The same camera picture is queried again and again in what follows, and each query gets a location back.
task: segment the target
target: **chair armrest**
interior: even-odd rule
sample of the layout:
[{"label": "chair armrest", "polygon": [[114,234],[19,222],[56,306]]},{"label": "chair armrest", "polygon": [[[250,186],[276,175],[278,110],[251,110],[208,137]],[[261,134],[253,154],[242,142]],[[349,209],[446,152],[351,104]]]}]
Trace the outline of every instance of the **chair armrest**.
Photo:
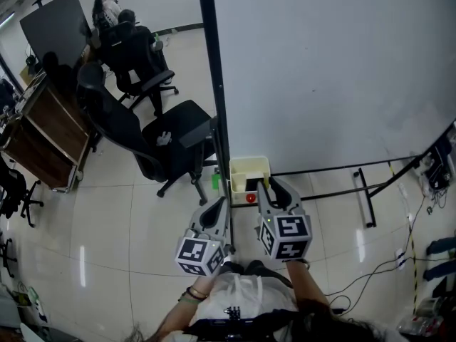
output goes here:
[{"label": "chair armrest", "polygon": [[198,125],[187,134],[184,134],[179,139],[180,144],[184,146],[184,148],[188,149],[206,140],[207,136],[212,134],[211,128],[214,125],[212,122],[216,123],[217,119],[211,118],[203,124]]},{"label": "chair armrest", "polygon": [[163,42],[156,41],[155,46],[152,46],[152,52],[160,52],[163,49]]},{"label": "chair armrest", "polygon": [[171,70],[166,70],[158,75],[155,75],[152,77],[148,82],[146,82],[144,85],[142,85],[141,90],[142,91],[148,91],[151,88],[153,88],[156,85],[160,85],[161,83],[165,82],[167,79],[173,77],[175,75],[174,71]]}]

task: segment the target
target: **computer monitor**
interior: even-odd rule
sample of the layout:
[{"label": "computer monitor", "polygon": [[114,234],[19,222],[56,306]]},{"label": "computer monitor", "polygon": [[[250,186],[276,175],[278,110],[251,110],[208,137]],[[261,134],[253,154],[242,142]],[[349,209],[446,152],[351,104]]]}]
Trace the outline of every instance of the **computer monitor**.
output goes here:
[{"label": "computer monitor", "polygon": [[90,36],[79,0],[53,0],[23,18],[21,27],[48,74],[56,66],[72,71]]}]

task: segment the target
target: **whiteboard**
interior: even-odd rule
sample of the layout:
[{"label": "whiteboard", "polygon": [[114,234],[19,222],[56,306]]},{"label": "whiteboard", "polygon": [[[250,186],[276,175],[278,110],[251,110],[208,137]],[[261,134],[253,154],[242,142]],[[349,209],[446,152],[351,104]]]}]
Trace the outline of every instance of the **whiteboard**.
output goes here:
[{"label": "whiteboard", "polygon": [[424,152],[456,118],[456,0],[214,0],[230,157]]}]

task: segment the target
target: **red button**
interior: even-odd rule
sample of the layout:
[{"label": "red button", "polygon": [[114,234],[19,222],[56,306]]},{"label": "red button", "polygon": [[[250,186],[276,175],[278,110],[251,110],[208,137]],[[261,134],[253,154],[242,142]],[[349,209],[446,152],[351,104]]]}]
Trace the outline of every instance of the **red button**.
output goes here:
[{"label": "red button", "polygon": [[247,202],[255,202],[255,200],[257,200],[257,196],[255,194],[247,194],[245,200]]}]

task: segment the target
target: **wooden desk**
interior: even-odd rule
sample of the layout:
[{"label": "wooden desk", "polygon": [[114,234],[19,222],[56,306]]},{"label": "wooden desk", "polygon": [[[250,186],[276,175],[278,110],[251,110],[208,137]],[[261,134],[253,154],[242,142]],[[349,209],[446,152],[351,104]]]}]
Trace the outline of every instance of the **wooden desk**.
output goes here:
[{"label": "wooden desk", "polygon": [[76,97],[63,97],[43,74],[31,82],[16,110],[1,136],[1,150],[50,188],[68,192],[91,131]]}]

